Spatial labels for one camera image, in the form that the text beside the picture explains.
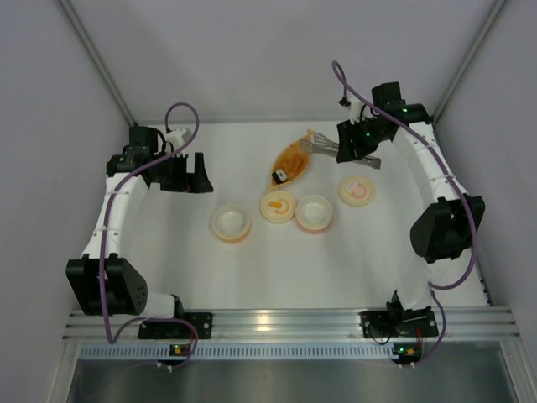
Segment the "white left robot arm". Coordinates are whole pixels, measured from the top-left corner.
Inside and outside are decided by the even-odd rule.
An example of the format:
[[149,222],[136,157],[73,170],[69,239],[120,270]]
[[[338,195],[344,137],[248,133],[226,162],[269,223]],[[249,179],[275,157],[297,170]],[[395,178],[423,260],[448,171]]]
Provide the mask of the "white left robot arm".
[[129,142],[106,166],[102,209],[81,257],[71,259],[66,276],[87,316],[128,315],[182,318],[178,296],[149,290],[146,280],[128,257],[133,225],[152,185],[162,191],[200,194],[214,190],[204,156],[194,155],[194,169],[180,149],[191,139],[188,128],[132,126]]

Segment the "black white sushi piece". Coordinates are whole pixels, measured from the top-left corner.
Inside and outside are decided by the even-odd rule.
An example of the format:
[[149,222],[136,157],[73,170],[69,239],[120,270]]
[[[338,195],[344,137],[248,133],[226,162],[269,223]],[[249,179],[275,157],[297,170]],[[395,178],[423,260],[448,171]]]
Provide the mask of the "black white sushi piece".
[[275,185],[284,184],[289,180],[289,176],[286,174],[286,172],[283,169],[275,170],[272,173],[271,177]]

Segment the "metal serving tongs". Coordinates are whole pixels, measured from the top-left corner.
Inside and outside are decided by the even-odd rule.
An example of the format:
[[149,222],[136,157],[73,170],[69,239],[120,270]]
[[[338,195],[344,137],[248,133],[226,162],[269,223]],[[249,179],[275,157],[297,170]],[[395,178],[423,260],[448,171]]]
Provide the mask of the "metal serving tongs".
[[301,149],[307,154],[322,154],[332,157],[338,164],[345,162],[352,162],[358,165],[370,167],[375,170],[381,168],[382,160],[374,156],[365,156],[361,159],[355,158],[352,155],[350,157],[340,155],[339,143],[336,143],[324,134],[313,132],[306,135],[299,141]]

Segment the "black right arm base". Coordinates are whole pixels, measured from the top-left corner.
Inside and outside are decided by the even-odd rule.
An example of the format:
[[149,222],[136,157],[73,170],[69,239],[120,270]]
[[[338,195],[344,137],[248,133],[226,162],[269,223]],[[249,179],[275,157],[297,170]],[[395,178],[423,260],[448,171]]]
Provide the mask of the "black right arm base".
[[365,311],[359,314],[363,335],[376,341],[392,338],[423,338],[440,335],[434,312],[428,307],[393,313],[388,310]]

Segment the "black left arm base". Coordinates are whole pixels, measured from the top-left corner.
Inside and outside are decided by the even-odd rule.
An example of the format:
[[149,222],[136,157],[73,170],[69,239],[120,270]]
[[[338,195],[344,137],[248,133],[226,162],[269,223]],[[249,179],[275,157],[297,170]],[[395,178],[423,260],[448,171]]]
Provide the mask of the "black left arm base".
[[[211,338],[213,324],[211,312],[187,311],[182,321],[188,322],[197,331],[200,340]],[[138,339],[175,340],[194,337],[193,331],[183,322],[144,321],[138,328]]]

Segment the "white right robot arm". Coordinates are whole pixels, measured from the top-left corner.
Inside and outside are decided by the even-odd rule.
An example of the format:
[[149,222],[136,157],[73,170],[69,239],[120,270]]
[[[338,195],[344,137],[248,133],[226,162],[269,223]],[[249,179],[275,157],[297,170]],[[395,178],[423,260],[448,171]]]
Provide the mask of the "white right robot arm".
[[366,161],[385,143],[403,158],[421,207],[409,229],[414,257],[401,274],[394,300],[404,311],[423,311],[435,293],[456,290],[472,275],[485,203],[471,196],[449,167],[423,105],[408,104],[397,82],[374,87],[372,95],[367,100],[344,86],[339,103],[349,117],[337,126],[336,159]]

